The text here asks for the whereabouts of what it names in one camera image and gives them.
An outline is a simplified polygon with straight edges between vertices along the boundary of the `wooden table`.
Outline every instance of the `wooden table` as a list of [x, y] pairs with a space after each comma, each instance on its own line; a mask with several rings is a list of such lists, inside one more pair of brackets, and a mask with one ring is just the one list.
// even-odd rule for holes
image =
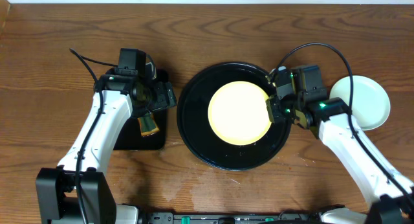
[[[0, 36], [0, 222], [39, 223], [35, 178], [74, 142], [93, 80], [68, 50], [116, 63], [139, 48], [168, 70], [177, 94], [203, 68], [245, 61], [271, 70], [295, 46], [338, 47], [354, 74], [388, 92], [388, 121], [367, 135], [414, 179], [414, 7], [375, 5], [12, 5]], [[327, 49], [304, 49], [288, 66], [317, 63], [331, 87], [347, 75]], [[107, 69], [92, 65], [96, 74]], [[345, 168], [312, 133], [293, 126], [270, 162], [227, 172], [198, 160], [169, 111], [160, 151], [115, 151], [107, 181], [117, 203], [175, 212], [280, 212], [344, 204], [366, 212]]]

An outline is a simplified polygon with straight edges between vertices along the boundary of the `pale yellow disc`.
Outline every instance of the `pale yellow disc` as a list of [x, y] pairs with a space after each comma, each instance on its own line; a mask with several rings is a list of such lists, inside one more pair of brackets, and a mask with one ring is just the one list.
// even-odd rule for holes
[[222, 86], [208, 105], [208, 121], [221, 140], [244, 146], [258, 141], [271, 122], [266, 109], [268, 95], [250, 82]]

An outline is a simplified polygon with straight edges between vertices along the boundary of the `round black tray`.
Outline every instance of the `round black tray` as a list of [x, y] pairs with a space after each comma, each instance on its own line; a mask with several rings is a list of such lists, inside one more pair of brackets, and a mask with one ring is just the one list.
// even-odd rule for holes
[[221, 140], [208, 121], [210, 100], [225, 84], [251, 82], [267, 95], [274, 94], [274, 87], [265, 78], [267, 74], [263, 69], [247, 63], [221, 63], [201, 71], [190, 80], [179, 99], [177, 123], [184, 143], [195, 156], [220, 169], [247, 170], [269, 161], [283, 147], [290, 132], [287, 121], [272, 124], [265, 136], [246, 146]]

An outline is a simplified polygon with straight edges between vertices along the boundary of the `white plate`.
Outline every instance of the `white plate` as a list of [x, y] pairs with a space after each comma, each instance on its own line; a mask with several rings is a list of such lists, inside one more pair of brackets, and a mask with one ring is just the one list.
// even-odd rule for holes
[[[391, 111], [389, 97], [376, 81], [364, 77], [353, 76], [354, 97], [352, 112], [363, 130], [371, 130], [381, 126]], [[339, 97], [349, 105], [349, 77], [342, 78], [332, 87], [329, 98]]]

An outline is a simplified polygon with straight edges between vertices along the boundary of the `yellow circle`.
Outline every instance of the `yellow circle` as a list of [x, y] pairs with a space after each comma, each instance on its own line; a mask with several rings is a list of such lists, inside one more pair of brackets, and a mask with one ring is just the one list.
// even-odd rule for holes
[[223, 141], [244, 146], [262, 138], [271, 122], [266, 109], [268, 95], [250, 82], [222, 86], [208, 105], [208, 121]]

